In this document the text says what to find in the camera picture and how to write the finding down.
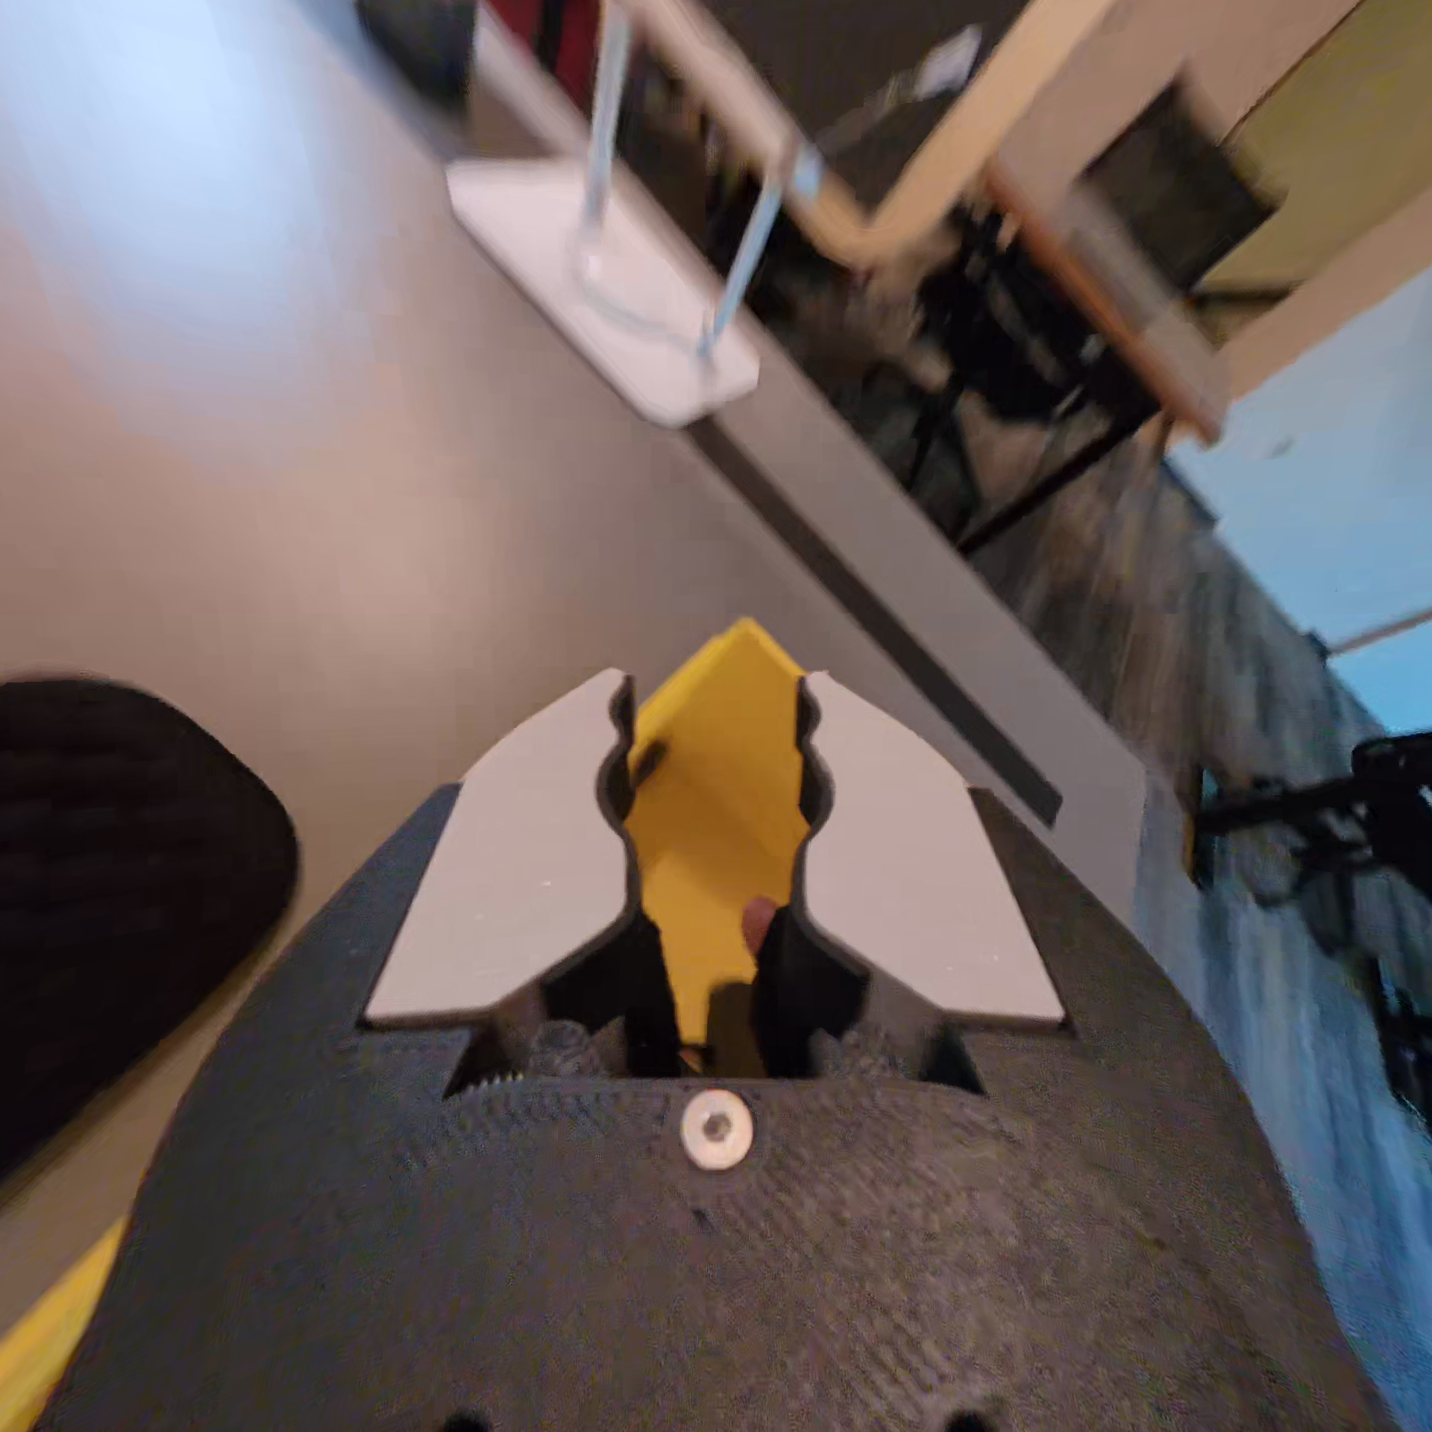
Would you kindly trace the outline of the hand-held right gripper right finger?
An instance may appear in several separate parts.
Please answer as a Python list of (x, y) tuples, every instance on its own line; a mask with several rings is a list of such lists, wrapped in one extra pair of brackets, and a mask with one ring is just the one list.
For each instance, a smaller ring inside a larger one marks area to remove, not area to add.
[(1055, 1034), (1065, 1008), (980, 819), (932, 746), (833, 681), (798, 682), (789, 901), (760, 957), (772, 1073), (854, 1035), (896, 1073), (970, 1073), (965, 1030)]

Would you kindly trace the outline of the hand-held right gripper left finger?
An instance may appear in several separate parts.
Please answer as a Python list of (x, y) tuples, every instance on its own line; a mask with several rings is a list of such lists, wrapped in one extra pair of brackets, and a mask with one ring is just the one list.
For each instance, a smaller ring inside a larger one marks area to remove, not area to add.
[(366, 1027), (469, 1028), (515, 1068), (555, 1023), (619, 1025), (627, 1073), (676, 1073), (675, 998), (625, 827), (634, 684), (601, 670), (474, 763), (376, 976)]

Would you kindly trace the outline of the yellow plastic bin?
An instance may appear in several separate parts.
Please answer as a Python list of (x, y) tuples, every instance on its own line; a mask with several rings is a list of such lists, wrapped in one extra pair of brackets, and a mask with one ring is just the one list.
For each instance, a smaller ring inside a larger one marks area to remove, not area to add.
[(641, 705), (629, 829), (642, 906), (661, 931), (687, 1046), (716, 1028), (711, 998), (746, 986), (750, 899), (789, 896), (799, 815), (794, 749), (803, 672), (753, 619), (711, 638)]

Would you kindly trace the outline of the dark rounded object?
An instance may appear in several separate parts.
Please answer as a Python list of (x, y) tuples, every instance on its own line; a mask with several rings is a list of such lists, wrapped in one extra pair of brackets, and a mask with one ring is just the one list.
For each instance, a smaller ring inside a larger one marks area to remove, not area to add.
[(1, 1177), (184, 1025), (284, 921), (293, 821), (158, 696), (1, 686)]

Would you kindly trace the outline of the black office chair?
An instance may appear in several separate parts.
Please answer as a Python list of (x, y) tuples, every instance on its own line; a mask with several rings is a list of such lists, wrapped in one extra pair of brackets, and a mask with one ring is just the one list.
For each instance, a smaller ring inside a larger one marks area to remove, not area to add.
[(1372, 1013), (1391, 1095), (1430, 1127), (1430, 1017), (1391, 967), (1355, 942), (1358, 882), (1399, 878), (1428, 902), (1430, 894), (1430, 735), (1415, 732), (1353, 747), (1348, 773), (1292, 786), (1260, 778), (1242, 793), (1222, 795), (1210, 781), (1191, 822), (1191, 875), (1207, 889), (1217, 846), (1253, 831), (1294, 839), (1292, 877), (1263, 907), (1299, 904), (1314, 889), (1328, 892), (1333, 930), (1323, 948), (1348, 955)]
[[(963, 205), (949, 210), (944, 224), (956, 239), (954, 255), (917, 287), (919, 336), (934, 343), (949, 370), (920, 403), (912, 428), (915, 452), (900, 483), (913, 493), (932, 452), (939, 445), (949, 451), (965, 498), (959, 522), (942, 534), (965, 558), (1023, 524), (1161, 413), (1145, 381), (1052, 284), (1023, 241), (1000, 243), (1002, 220), (992, 209), (980, 215)], [(1103, 432), (978, 520), (978, 480), (958, 416), (970, 393), (995, 420), (1045, 432), (1094, 408), (1104, 420)]]

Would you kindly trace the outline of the wooden office desk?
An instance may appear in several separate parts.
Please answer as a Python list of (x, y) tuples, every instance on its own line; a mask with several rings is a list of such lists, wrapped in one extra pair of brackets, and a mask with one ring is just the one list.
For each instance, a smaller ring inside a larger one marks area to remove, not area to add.
[(1231, 251), (1248, 191), (1203, 118), (1176, 72), (1159, 89), (1062, 77), (999, 144), (987, 190), (1156, 410), (1210, 442), (1229, 382), (1188, 299)]

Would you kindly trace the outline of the white board stand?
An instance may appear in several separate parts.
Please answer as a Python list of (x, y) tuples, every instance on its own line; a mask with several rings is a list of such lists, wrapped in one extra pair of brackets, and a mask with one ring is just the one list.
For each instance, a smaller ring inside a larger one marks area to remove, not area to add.
[(791, 161), (765, 164), (719, 292), (653, 202), (617, 174), (617, 130), (637, 41), (690, 86), (731, 58), (687, 4), (603, 4), (595, 110), (581, 133), (566, 94), (494, 16), (477, 19), (470, 76), (528, 120), (552, 154), (465, 159), (446, 188), (460, 227), (644, 420), (678, 430), (758, 386), (757, 345), (738, 331), (746, 289), (780, 215)]

